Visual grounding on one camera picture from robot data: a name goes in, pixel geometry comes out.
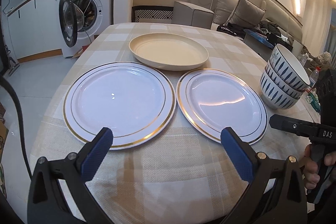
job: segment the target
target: washing machine door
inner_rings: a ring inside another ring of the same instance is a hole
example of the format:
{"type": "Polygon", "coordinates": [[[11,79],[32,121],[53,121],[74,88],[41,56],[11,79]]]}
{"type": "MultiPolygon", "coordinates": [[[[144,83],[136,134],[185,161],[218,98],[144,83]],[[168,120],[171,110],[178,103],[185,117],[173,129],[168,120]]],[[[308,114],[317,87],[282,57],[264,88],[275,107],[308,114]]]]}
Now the washing machine door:
{"type": "Polygon", "coordinates": [[[59,23],[63,38],[68,47],[77,42],[78,31],[84,26],[84,14],[73,0],[59,0],[59,23]]]}

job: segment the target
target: tablecloth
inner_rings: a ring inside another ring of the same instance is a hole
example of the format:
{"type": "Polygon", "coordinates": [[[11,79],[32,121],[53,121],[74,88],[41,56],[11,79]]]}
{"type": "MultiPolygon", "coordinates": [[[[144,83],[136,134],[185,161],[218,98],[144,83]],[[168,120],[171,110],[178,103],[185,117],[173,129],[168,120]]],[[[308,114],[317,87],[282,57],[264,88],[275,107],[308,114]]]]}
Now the tablecloth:
{"type": "MultiPolygon", "coordinates": [[[[170,24],[124,23],[108,27],[73,65],[53,96],[33,145],[30,164],[40,156],[62,159],[79,151],[83,143],[63,119],[63,101],[70,85],[82,74],[105,63],[138,62],[128,43],[155,32],[189,37],[203,45],[209,60],[203,68],[220,69],[244,80],[261,95],[259,80],[266,62],[239,39],[228,34],[170,24]]],[[[184,72],[162,71],[176,87],[184,72]]],[[[312,119],[299,102],[289,110],[272,111],[307,121],[312,119]]],[[[306,138],[274,130],[253,149],[274,159],[303,156],[306,138]]],[[[109,152],[94,179],[86,183],[97,202],[115,223],[205,223],[226,215],[247,186],[223,147],[199,133],[177,107],[171,122],[155,138],[134,148],[109,152]]],[[[62,183],[73,213],[79,210],[62,183]]]]}

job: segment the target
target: hand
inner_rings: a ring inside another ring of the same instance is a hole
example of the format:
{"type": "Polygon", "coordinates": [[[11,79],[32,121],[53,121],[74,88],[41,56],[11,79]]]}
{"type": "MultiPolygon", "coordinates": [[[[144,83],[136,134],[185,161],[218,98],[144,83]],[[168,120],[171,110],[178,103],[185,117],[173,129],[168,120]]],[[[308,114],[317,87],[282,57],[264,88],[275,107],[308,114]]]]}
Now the hand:
{"type": "MultiPolygon", "coordinates": [[[[304,186],[307,189],[314,189],[316,187],[316,184],[320,181],[320,176],[317,174],[318,169],[317,163],[310,158],[310,146],[311,144],[308,145],[304,151],[304,156],[308,159],[304,166],[303,174],[305,176],[305,179],[303,181],[304,186]]],[[[335,163],[336,163],[336,151],[329,153],[328,155],[325,156],[324,164],[326,166],[332,166],[335,165],[335,163]]],[[[331,182],[336,181],[336,168],[334,168],[334,170],[330,174],[330,180],[331,182]]]]}

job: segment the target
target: wooden baseboard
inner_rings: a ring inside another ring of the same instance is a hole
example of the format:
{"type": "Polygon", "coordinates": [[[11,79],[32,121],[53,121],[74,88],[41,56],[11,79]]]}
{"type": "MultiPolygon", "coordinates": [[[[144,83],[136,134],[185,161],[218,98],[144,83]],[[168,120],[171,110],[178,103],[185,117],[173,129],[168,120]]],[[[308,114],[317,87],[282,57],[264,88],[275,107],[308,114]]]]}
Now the wooden baseboard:
{"type": "Polygon", "coordinates": [[[48,52],[40,52],[38,54],[33,54],[33,55],[29,55],[29,56],[26,56],[26,57],[23,57],[23,58],[19,58],[18,62],[19,63],[24,63],[24,62],[28,62],[28,61],[38,60],[38,59],[57,56],[57,55],[62,55],[62,54],[63,53],[62,53],[61,49],[52,50],[52,51],[48,51],[48,52]]]}

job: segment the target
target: curtain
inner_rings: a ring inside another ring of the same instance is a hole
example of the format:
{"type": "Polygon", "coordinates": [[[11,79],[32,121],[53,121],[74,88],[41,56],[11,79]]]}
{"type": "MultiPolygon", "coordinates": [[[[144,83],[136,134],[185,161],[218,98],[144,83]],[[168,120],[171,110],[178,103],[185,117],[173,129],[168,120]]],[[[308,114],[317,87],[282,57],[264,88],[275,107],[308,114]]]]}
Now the curtain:
{"type": "Polygon", "coordinates": [[[335,0],[307,0],[303,17],[302,43],[313,56],[323,52],[335,0]]]}
{"type": "Polygon", "coordinates": [[[336,69],[336,26],[330,25],[325,51],[331,54],[331,65],[336,69]]]}

